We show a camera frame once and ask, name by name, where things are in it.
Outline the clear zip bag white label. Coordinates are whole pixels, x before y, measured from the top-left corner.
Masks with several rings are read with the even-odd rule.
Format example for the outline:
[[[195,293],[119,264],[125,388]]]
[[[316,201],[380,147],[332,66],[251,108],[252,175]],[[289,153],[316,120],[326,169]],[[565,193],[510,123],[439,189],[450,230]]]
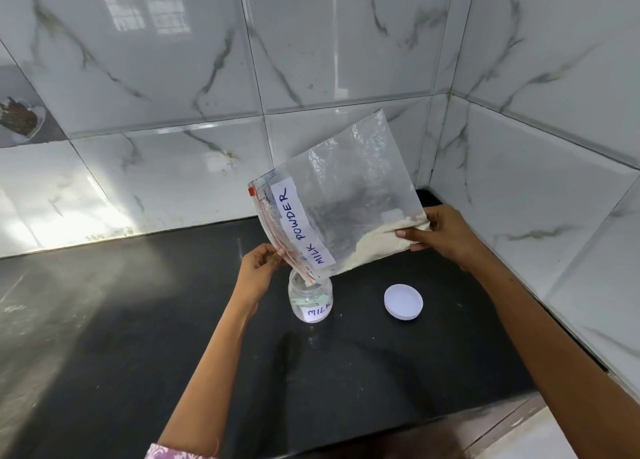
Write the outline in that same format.
[[[382,109],[248,185],[269,241],[313,285],[336,276],[359,239],[423,211]]]

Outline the pink patterned sleeve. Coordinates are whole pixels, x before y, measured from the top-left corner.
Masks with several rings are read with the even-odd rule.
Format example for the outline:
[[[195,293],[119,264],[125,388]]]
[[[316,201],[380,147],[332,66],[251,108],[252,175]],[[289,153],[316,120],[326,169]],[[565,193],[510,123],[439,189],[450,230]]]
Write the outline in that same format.
[[[144,459],[217,459],[214,456],[203,456],[187,451],[172,449],[153,443],[149,446]]]

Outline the person's left forearm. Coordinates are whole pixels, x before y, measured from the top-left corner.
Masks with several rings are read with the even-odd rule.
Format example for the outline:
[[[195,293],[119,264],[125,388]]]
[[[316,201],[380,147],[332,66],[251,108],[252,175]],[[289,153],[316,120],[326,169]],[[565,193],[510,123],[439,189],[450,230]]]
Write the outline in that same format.
[[[227,425],[247,311],[231,299],[156,444],[217,456]]]

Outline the white round jar lid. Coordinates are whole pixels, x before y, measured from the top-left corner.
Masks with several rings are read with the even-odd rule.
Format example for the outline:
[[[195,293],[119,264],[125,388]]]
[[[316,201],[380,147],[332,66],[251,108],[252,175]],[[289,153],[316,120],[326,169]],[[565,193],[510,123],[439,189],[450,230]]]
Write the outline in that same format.
[[[423,309],[423,299],[413,287],[405,284],[389,286],[383,296],[389,315],[402,321],[416,319]]]

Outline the person's left hand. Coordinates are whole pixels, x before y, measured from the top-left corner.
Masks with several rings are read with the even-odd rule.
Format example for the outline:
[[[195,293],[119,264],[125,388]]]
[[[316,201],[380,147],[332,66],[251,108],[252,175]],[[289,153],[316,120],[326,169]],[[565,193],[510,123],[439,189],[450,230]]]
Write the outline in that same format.
[[[254,315],[274,272],[285,264],[285,260],[259,263],[259,247],[251,250],[242,260],[231,301],[246,310],[249,316]]]

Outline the white milk powder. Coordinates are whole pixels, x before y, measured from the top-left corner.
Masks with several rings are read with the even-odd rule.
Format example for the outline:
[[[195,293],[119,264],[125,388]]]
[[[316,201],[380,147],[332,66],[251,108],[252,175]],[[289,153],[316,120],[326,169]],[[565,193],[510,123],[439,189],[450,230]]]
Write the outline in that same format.
[[[419,215],[409,216],[402,220],[396,218],[395,221],[386,221],[363,235],[357,242],[355,250],[341,263],[336,275],[406,251],[415,242],[397,237],[396,231],[409,228],[430,230],[430,222],[426,214],[422,212]]]

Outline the clear glass jar white label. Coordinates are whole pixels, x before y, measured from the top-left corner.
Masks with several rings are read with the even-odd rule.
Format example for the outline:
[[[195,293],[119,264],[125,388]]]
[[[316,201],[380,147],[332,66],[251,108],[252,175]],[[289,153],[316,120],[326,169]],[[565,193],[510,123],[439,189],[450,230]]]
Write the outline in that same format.
[[[295,316],[305,323],[318,323],[333,309],[333,286],[329,278],[308,285],[293,269],[289,274],[287,292]]]

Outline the person's right forearm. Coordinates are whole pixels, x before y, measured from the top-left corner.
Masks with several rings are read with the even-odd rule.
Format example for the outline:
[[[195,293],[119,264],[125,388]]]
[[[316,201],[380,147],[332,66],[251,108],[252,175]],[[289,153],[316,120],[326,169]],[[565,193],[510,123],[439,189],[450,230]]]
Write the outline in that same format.
[[[578,459],[640,459],[640,404],[476,238],[458,260],[482,285]]]

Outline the person's right hand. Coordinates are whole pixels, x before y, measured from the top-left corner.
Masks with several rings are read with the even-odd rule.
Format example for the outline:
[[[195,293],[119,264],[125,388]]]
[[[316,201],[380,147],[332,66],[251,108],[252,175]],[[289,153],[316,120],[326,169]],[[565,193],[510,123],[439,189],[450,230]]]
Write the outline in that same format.
[[[450,205],[436,205],[423,208],[433,232],[431,243],[414,243],[412,252],[432,248],[444,258],[470,271],[471,266],[486,258],[491,251],[475,235],[461,213]]]

